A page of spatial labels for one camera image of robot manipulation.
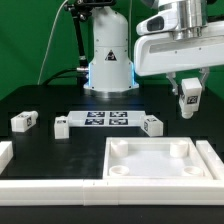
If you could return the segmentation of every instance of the metal bracket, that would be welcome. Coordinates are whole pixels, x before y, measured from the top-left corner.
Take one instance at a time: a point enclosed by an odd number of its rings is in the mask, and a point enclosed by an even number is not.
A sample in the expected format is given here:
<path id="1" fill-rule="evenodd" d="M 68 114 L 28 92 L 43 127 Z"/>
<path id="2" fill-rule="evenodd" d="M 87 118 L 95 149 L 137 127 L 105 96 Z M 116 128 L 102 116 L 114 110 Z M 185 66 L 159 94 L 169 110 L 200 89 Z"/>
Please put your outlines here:
<path id="1" fill-rule="evenodd" d="M 178 85 L 174 80 L 174 78 L 176 78 L 176 72 L 167 73 L 166 78 L 169 79 L 170 83 L 173 86 L 172 92 L 174 93 L 174 95 L 178 95 Z"/>
<path id="2" fill-rule="evenodd" d="M 210 75 L 210 68 L 209 67 L 206 67 L 206 68 L 201 68 L 200 71 L 199 71 L 202 75 L 201 75 L 201 78 L 200 78 L 200 83 L 202 85 L 202 89 L 203 91 L 205 90 L 205 83 Z"/>

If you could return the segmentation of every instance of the label sticker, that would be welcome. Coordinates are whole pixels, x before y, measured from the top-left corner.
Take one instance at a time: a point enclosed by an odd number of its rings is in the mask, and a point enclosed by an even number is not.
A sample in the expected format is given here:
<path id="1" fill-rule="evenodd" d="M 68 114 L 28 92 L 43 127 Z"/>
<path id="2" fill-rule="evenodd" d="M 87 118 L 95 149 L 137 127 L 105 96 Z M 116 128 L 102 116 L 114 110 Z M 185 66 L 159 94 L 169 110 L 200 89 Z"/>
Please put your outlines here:
<path id="1" fill-rule="evenodd" d="M 196 104 L 198 102 L 198 96 L 190 96 L 187 98 L 187 104 Z"/>
<path id="2" fill-rule="evenodd" d="M 157 120 L 155 118 L 149 118 L 149 119 L 147 119 L 147 121 L 149 121 L 149 122 L 155 122 Z"/>
<path id="3" fill-rule="evenodd" d="M 91 111 L 88 112 L 87 117 L 105 117 L 105 112 Z"/>
<path id="4" fill-rule="evenodd" d="M 128 117 L 128 112 L 110 112 L 110 117 Z"/>
<path id="5" fill-rule="evenodd" d="M 117 61 L 117 58 L 114 55 L 114 52 L 110 50 L 109 54 L 107 55 L 106 61 Z"/>
<path id="6" fill-rule="evenodd" d="M 128 119 L 110 119 L 110 125 L 128 125 Z"/>
<path id="7" fill-rule="evenodd" d="M 25 114 L 20 114 L 20 115 L 18 115 L 17 117 L 18 117 L 18 118 L 25 118 L 25 117 L 28 117 L 28 116 L 29 116 L 29 115 L 27 115 L 27 114 L 26 114 L 26 115 L 25 115 Z"/>
<path id="8" fill-rule="evenodd" d="M 58 120 L 57 124 L 66 124 L 66 120 Z"/>
<path id="9" fill-rule="evenodd" d="M 147 122 L 144 123 L 144 129 L 145 129 L 145 131 L 148 131 L 149 130 L 149 126 L 148 126 L 148 123 Z"/>
<path id="10" fill-rule="evenodd" d="M 32 125 L 32 120 L 31 120 L 31 117 L 29 117 L 28 119 L 27 119 L 27 126 L 29 127 L 29 126 L 31 126 Z"/>
<path id="11" fill-rule="evenodd" d="M 104 125 L 104 119 L 86 119 L 85 125 Z"/>

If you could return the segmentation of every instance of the white tray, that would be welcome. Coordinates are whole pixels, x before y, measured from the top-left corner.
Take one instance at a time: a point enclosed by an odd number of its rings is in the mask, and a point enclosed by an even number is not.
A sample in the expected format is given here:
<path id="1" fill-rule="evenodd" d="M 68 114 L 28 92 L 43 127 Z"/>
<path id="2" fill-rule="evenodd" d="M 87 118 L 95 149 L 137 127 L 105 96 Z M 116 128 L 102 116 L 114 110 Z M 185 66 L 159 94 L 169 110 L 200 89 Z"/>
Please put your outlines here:
<path id="1" fill-rule="evenodd" d="M 186 155 L 173 157 L 170 154 L 171 143 L 186 143 Z M 114 147 L 120 144 L 115 155 Z M 129 170 L 129 173 L 109 174 L 110 168 Z M 197 169 L 201 175 L 187 175 L 186 169 Z M 133 178 L 166 178 L 166 179 L 213 179 L 207 166 L 195 148 L 190 138 L 107 138 L 104 159 L 103 179 L 133 179 Z"/>

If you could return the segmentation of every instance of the black cable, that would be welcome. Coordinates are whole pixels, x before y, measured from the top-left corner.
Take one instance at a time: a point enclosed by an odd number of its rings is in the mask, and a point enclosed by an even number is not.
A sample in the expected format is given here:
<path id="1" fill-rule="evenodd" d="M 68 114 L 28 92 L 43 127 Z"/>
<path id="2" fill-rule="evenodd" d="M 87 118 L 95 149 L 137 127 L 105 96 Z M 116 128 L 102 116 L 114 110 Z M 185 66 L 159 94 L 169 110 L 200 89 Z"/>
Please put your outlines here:
<path id="1" fill-rule="evenodd" d="M 223 20 L 224 20 L 224 14 L 219 15 L 219 16 L 209 16 L 208 17 L 208 22 L 209 23 L 223 21 Z"/>
<path id="2" fill-rule="evenodd" d="M 217 0 L 207 0 L 208 5 L 213 5 L 216 2 L 217 2 Z"/>
<path id="3" fill-rule="evenodd" d="M 55 79 L 67 79 L 67 78 L 77 78 L 76 75 L 68 75 L 68 76 L 61 76 L 61 77 L 54 77 L 51 79 L 48 79 L 47 81 L 45 81 L 43 83 L 43 85 L 47 86 L 51 81 L 55 80 Z"/>
<path id="4" fill-rule="evenodd" d="M 79 65 L 81 67 L 88 67 L 88 60 L 86 58 L 85 50 L 84 50 L 84 44 L 82 39 L 82 32 L 80 27 L 80 18 L 79 18 L 79 11 L 76 8 L 71 9 L 71 14 L 73 18 L 73 23 L 75 26 L 75 32 L 76 32 L 76 38 L 78 43 L 78 50 L 79 50 Z"/>
<path id="5" fill-rule="evenodd" d="M 55 75 L 51 76 L 49 79 L 44 81 L 42 83 L 42 85 L 48 85 L 48 83 L 50 83 L 53 79 L 60 78 L 59 77 L 60 75 L 63 75 L 65 73 L 69 73 L 69 72 L 75 72 L 75 71 L 77 71 L 75 68 L 70 68 L 70 69 L 65 69 L 65 70 L 62 70 L 60 72 L 57 72 Z"/>

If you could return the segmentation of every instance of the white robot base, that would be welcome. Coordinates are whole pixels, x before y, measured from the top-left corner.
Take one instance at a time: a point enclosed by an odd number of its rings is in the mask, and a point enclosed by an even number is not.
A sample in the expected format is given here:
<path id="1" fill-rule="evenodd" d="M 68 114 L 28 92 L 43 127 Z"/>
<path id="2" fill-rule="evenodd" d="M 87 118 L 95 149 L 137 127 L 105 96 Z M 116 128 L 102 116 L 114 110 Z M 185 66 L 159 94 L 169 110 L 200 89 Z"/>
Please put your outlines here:
<path id="1" fill-rule="evenodd" d="M 134 66 L 128 57 L 128 22 L 110 7 L 92 12 L 94 58 L 84 92 L 103 98 L 119 98 L 138 92 Z"/>

